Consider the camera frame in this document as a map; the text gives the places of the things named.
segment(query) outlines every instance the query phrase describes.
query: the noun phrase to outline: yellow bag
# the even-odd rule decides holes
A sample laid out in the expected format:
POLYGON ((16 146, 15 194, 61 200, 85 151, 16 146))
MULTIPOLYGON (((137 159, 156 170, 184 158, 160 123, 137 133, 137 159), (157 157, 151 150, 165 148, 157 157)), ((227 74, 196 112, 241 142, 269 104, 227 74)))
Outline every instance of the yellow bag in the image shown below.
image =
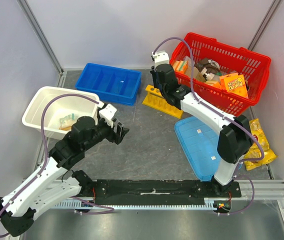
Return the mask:
MULTIPOLYGON (((278 156, 270 149, 269 142, 262 130, 259 119, 254 119, 250 121, 250 129, 253 137, 255 137, 258 143, 262 146, 264 151, 264 158, 260 161, 245 161, 245 168, 247 171, 260 167, 262 165, 266 165, 271 163, 278 156)), ((253 145, 248 150, 247 154, 245 154, 244 159, 256 159, 261 157, 261 152, 258 146, 253 143, 253 145)))

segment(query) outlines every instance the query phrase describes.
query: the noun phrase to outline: white bin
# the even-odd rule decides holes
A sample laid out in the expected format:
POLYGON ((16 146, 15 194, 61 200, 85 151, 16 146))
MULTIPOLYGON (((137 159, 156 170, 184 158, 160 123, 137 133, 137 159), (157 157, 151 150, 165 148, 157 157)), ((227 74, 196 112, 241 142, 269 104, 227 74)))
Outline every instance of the white bin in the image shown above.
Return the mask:
MULTIPOLYGON (((44 108, 53 98, 63 94, 81 94, 99 102, 99 96, 94 93, 45 86, 37 91, 25 110, 25 113, 22 117, 23 124, 41 131, 41 116, 44 108)), ((67 131, 59 129, 59 119, 69 114, 75 114, 78 117, 89 116, 94 118, 95 123, 97 123, 97 110, 98 105, 87 99, 78 96, 62 97, 53 102, 46 111, 44 117, 45 136, 48 138, 61 140, 66 135, 67 131)))

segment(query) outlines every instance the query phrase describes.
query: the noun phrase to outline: red basket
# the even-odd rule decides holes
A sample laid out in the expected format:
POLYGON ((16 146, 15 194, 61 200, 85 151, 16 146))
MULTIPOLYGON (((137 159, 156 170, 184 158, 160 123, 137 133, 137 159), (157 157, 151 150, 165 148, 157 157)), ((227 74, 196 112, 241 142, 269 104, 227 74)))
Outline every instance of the red basket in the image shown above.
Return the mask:
MULTIPOLYGON (((220 70, 226 73, 237 71, 243 74, 248 80, 248 99, 234 93, 220 90, 213 86, 193 79, 194 91, 212 105, 222 111, 239 116, 248 107, 256 105, 263 89, 266 87, 269 78, 271 59, 268 56, 249 51, 244 47, 236 48, 218 42, 215 38, 201 36, 195 33, 188 33, 184 40, 192 49, 194 62, 209 58, 217 61, 220 70)), ((174 50, 170 64, 183 60, 190 56, 188 48, 181 42, 174 50)), ((186 75, 175 73, 180 84, 190 87, 190 78, 186 75)))

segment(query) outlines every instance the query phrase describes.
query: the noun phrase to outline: black cable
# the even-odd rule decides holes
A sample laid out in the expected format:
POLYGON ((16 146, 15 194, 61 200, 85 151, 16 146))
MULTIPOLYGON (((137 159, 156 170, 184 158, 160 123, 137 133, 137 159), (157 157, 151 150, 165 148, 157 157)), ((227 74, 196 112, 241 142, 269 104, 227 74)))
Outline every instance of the black cable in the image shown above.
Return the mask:
POLYGON ((69 171, 72 171, 72 174, 74 174, 74 171, 73 171, 72 169, 67 170, 66 173, 64 173, 63 176, 62 176, 62 178, 61 178, 62 183, 63 183, 63 178, 64 178, 64 176, 65 176, 69 171))

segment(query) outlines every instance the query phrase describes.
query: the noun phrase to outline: blue plastic container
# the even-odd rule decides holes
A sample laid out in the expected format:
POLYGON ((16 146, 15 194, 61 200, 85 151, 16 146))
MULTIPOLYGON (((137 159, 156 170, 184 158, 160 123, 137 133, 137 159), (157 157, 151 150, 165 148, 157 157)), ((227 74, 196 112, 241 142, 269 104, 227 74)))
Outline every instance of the blue plastic container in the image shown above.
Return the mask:
POLYGON ((141 72, 88 63, 75 85, 95 93, 103 101, 133 106, 141 84, 141 72))
POLYGON ((221 161, 219 136, 194 116, 178 121, 174 130, 197 178, 211 181, 221 161))

